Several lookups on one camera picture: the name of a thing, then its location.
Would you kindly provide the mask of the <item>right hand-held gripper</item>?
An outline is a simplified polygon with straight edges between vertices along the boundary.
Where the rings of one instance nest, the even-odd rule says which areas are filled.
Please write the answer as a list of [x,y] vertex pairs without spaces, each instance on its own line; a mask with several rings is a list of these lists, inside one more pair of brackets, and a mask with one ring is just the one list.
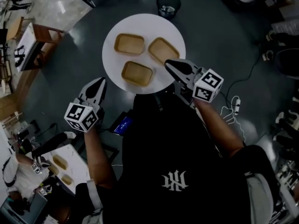
[[219,93],[224,79],[212,69],[198,67],[186,59],[167,59],[166,70],[179,83],[180,95],[187,101],[198,99],[212,102]]

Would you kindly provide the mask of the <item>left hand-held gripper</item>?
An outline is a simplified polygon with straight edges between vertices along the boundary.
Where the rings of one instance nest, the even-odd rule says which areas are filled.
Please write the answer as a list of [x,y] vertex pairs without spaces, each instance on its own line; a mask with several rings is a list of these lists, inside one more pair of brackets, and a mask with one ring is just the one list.
[[101,103],[106,91],[107,81],[104,77],[99,77],[82,88],[78,97],[69,103],[64,115],[71,128],[86,133],[103,120],[105,112]]

